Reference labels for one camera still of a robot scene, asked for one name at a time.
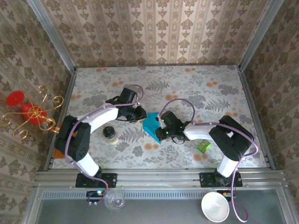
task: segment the patterned wallpaper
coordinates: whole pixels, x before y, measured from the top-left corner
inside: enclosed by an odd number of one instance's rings
[[[45,107],[52,106],[52,97],[64,95],[70,74],[26,1],[1,0],[0,27],[0,117],[21,110],[6,106],[12,91],[27,91],[34,103],[41,102],[35,89],[42,84],[51,89]],[[21,222],[51,141],[50,134],[31,125],[26,126],[29,137],[15,140],[12,132],[23,118],[10,118],[11,125],[0,126],[0,223],[5,224]]]
[[[42,0],[78,67],[238,64],[270,0]]]
[[[267,141],[299,211],[299,1],[285,0],[246,68]]]

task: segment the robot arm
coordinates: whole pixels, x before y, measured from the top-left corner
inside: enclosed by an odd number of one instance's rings
[[[167,138],[177,138],[183,141],[195,139],[214,140],[224,154],[221,163],[215,171],[215,179],[222,185],[230,183],[230,176],[245,152],[249,149],[251,142],[238,132],[221,125],[237,129],[252,140],[254,139],[252,134],[227,115],[223,116],[216,126],[197,126],[190,121],[182,123],[170,111],[165,112],[158,120],[162,125],[155,133],[160,141]]]
[[[76,127],[75,133],[71,138],[67,154],[71,158],[72,163],[74,163],[74,165],[87,175],[100,178],[102,172],[101,167],[95,163],[88,153],[90,134],[92,132],[105,123],[115,120],[121,116],[124,116],[129,122],[136,122],[147,117],[146,111],[141,106],[136,108],[129,105],[118,106],[120,104],[132,103],[135,96],[136,92],[124,88],[120,96],[107,100],[103,105],[103,107],[110,106],[109,108],[102,110],[93,116],[89,116],[84,120],[84,122],[81,122]],[[55,141],[55,148],[61,153],[64,154],[66,141],[71,129],[75,123],[83,117],[85,117],[85,115],[77,118],[71,115],[65,117]]]

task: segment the floral tablecloth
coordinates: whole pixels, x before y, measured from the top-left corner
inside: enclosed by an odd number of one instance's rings
[[[139,84],[144,89],[141,105],[147,112],[160,112],[174,98],[186,98],[196,109],[195,122],[218,121],[230,115],[258,138],[234,65],[221,66],[149,66],[77,69],[68,114],[86,114],[110,98],[118,96],[123,87]],[[138,88],[133,88],[140,96]],[[192,108],[175,101],[168,107],[183,122],[190,120]],[[142,128],[142,123],[112,121],[119,141],[110,145],[100,127],[91,135],[90,154],[102,168],[215,168],[222,152],[212,146],[202,154],[196,147],[202,140],[177,145],[171,140],[156,142]],[[246,158],[241,167],[266,167],[262,152]],[[55,159],[52,168],[72,168],[64,159]]]

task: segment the small green cube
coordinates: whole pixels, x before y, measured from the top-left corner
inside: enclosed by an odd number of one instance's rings
[[[197,146],[197,149],[204,154],[211,145],[212,144],[208,140],[203,140],[200,145]]]

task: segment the orange object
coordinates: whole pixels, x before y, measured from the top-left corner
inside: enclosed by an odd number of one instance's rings
[[[62,154],[58,149],[55,149],[54,151],[54,159],[63,159],[64,154]]]
[[[44,117],[47,117],[47,112],[38,105],[33,104],[32,106],[32,104],[23,103],[24,98],[25,94],[22,91],[14,91],[6,98],[6,104],[8,106],[17,106],[21,104],[24,118],[28,120],[31,117],[29,122],[34,125],[43,123]]]

